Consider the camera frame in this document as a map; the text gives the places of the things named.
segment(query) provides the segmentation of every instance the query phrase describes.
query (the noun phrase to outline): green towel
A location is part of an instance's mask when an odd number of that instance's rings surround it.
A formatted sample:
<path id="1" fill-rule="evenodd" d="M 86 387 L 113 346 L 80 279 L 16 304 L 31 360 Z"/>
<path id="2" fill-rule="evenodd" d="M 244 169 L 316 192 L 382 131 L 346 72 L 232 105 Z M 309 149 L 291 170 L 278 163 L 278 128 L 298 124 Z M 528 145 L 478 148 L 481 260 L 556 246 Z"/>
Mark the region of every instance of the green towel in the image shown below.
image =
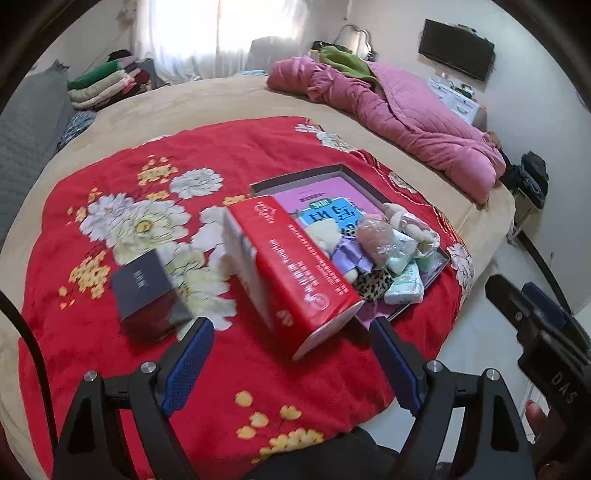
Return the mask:
<path id="1" fill-rule="evenodd" d="M 81 77 L 78 77 L 76 80 L 68 82 L 68 90 L 80 90 L 81 88 L 87 88 L 93 83 L 98 82 L 103 78 L 107 78 L 109 75 L 115 73 L 117 70 L 119 70 L 118 61 L 108 61 L 107 63 L 102 64 L 100 67 L 92 70 L 92 72 L 89 72 L 86 75 L 82 75 Z"/>
<path id="2" fill-rule="evenodd" d="M 363 80 L 373 87 L 379 85 L 368 65 L 354 53 L 340 51 L 330 45 L 320 50 L 320 61 L 337 69 L 346 77 Z"/>

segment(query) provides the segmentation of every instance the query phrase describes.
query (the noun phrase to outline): white tile floor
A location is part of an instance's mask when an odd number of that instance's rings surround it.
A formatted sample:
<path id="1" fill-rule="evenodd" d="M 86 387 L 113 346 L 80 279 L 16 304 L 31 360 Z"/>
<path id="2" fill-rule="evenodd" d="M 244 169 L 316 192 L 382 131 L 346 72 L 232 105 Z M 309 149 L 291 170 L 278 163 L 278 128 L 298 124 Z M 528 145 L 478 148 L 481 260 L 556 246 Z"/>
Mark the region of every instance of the white tile floor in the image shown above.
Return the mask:
<path id="1" fill-rule="evenodd" d="M 521 245 L 517 243 L 513 246 L 504 242 L 476 282 L 462 307 L 452 334 L 437 358 L 450 370 L 457 372 L 480 375 L 489 367 L 496 368 L 501 372 L 521 413 L 525 398 L 530 394 L 528 379 L 517 365 L 522 347 L 515 338 L 516 330 L 485 296 L 486 280 L 496 273 L 501 273 L 519 288 L 532 281 L 552 295 L 544 276 Z M 463 409 L 456 408 L 441 451 L 441 461 L 451 462 L 453 459 L 462 417 Z M 412 415 L 394 401 L 388 409 L 363 427 L 371 433 L 378 445 L 400 451 L 413 422 Z"/>

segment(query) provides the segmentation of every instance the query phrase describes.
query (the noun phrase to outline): pink blanket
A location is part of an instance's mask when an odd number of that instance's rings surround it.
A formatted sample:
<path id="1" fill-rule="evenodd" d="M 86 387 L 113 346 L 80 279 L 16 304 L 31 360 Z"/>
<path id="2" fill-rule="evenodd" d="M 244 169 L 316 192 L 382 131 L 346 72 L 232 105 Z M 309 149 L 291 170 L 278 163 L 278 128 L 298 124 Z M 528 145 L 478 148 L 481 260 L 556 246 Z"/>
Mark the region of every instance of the pink blanket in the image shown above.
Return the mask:
<path id="1" fill-rule="evenodd" d="M 355 114 L 362 125 L 445 172 L 474 201 L 485 203 L 505 171 L 499 151 L 483 139 L 482 132 L 448 109 L 419 77 L 381 62 L 369 67 L 387 102 L 366 82 L 345 77 L 309 57 L 275 62 L 267 85 Z"/>

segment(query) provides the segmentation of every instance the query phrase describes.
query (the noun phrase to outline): gray blanket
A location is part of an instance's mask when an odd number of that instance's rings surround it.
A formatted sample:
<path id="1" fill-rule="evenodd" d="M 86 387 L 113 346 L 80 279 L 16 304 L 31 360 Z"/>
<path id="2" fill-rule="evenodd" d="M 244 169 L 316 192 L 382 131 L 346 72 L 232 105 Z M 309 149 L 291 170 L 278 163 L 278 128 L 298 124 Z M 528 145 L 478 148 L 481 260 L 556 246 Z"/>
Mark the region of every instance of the gray blanket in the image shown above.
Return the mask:
<path id="1" fill-rule="evenodd" d="M 0 115 L 0 247 L 74 114 L 66 83 L 56 62 L 25 78 Z"/>

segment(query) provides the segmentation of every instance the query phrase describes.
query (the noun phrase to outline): drawer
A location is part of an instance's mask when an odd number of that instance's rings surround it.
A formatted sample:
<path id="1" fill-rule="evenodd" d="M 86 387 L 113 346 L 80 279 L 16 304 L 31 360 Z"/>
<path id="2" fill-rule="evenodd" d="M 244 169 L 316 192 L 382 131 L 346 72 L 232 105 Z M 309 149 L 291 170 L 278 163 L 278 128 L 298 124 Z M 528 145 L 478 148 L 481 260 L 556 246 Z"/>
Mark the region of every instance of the drawer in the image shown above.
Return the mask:
<path id="1" fill-rule="evenodd" d="M 427 85 L 446 107 L 472 125 L 480 109 L 480 105 L 464 97 L 461 93 L 457 93 L 451 88 L 435 82 L 433 79 L 429 79 Z"/>
<path id="2" fill-rule="evenodd" d="M 471 102 L 467 98 L 466 100 L 467 101 L 464 101 L 464 99 L 454 97 L 449 99 L 449 102 L 445 102 L 445 104 L 451 109 L 452 112 L 461 116 L 466 122 L 472 125 L 474 117 L 478 113 L 480 106 L 477 103 Z"/>

